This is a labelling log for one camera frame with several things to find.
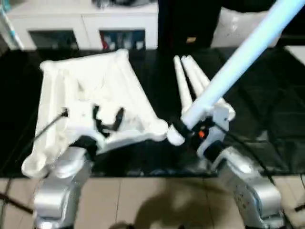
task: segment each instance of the glass cabinet door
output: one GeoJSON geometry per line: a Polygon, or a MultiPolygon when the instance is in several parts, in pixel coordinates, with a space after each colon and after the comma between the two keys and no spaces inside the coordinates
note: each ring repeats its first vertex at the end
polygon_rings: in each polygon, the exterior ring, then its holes
{"type": "Polygon", "coordinates": [[[24,49],[89,49],[81,16],[10,18],[24,49]]]}
{"type": "Polygon", "coordinates": [[[37,48],[78,49],[73,31],[29,31],[37,48]]]}
{"type": "Polygon", "coordinates": [[[83,17],[91,48],[156,49],[158,14],[83,17]]]}
{"type": "Polygon", "coordinates": [[[100,30],[103,49],[144,50],[145,30],[100,30]]]}

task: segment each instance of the black table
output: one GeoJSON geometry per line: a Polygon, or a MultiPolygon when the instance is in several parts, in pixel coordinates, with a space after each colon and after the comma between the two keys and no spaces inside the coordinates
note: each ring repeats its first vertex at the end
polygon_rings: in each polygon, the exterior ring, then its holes
{"type": "MultiPolygon", "coordinates": [[[[233,48],[203,49],[191,55],[212,79],[233,48]]],[[[20,154],[35,132],[45,60],[63,60],[100,51],[12,51],[0,58],[1,136],[0,177],[21,177],[20,167],[31,150],[20,154]]],[[[173,56],[158,51],[131,51],[131,65],[159,118],[178,117],[181,105],[173,56]]],[[[225,99],[236,110],[230,132],[242,139],[273,175],[305,173],[305,66],[283,49],[268,49],[228,91],[225,99]]],[[[241,145],[227,144],[252,157],[241,145]]],[[[214,176],[200,171],[195,151],[145,141],[97,158],[93,176],[214,176]]]]}

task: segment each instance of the white plastic cover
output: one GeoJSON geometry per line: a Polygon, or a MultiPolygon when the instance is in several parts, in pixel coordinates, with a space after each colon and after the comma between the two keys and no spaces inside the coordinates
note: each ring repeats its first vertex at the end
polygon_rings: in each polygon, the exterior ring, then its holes
{"type": "MultiPolygon", "coordinates": [[[[222,8],[211,47],[238,47],[254,31],[267,13],[267,11],[240,13],[222,8]]],[[[269,47],[274,47],[279,38],[280,36],[269,47]]]]}
{"type": "Polygon", "coordinates": [[[80,135],[98,140],[99,152],[140,142],[162,141],[168,125],[151,107],[128,61],[128,51],[41,63],[44,72],[36,134],[64,107],[69,117],[62,118],[33,146],[22,164],[28,177],[43,177],[49,166],[80,135]],[[125,113],[120,128],[108,138],[101,135],[92,119],[93,107],[100,107],[97,118],[113,124],[119,109],[125,113]]]}

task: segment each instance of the tiled floor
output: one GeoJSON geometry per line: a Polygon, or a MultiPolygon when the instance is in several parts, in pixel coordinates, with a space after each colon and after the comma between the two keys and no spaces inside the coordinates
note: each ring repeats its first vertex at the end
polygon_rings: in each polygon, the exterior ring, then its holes
{"type": "MultiPolygon", "coordinates": [[[[275,177],[283,207],[296,228],[305,228],[305,212],[292,209],[305,201],[299,177],[275,177]]],[[[7,181],[0,180],[0,191],[7,181]]],[[[16,179],[10,196],[32,207],[37,180],[16,179]]],[[[83,188],[76,229],[242,229],[238,208],[218,179],[92,178],[83,188]]],[[[32,229],[32,217],[8,206],[4,229],[32,229]]]]}

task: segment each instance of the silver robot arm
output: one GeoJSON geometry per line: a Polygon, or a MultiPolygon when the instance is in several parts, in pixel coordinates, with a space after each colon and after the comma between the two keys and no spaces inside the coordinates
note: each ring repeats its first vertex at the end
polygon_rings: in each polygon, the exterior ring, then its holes
{"type": "Polygon", "coordinates": [[[285,226],[278,189],[259,171],[250,159],[232,146],[225,148],[220,141],[205,151],[212,171],[232,191],[246,228],[278,229],[285,226]]]}
{"type": "Polygon", "coordinates": [[[81,188],[90,177],[96,150],[94,139],[81,136],[57,159],[34,194],[37,229],[73,228],[81,188]]]}

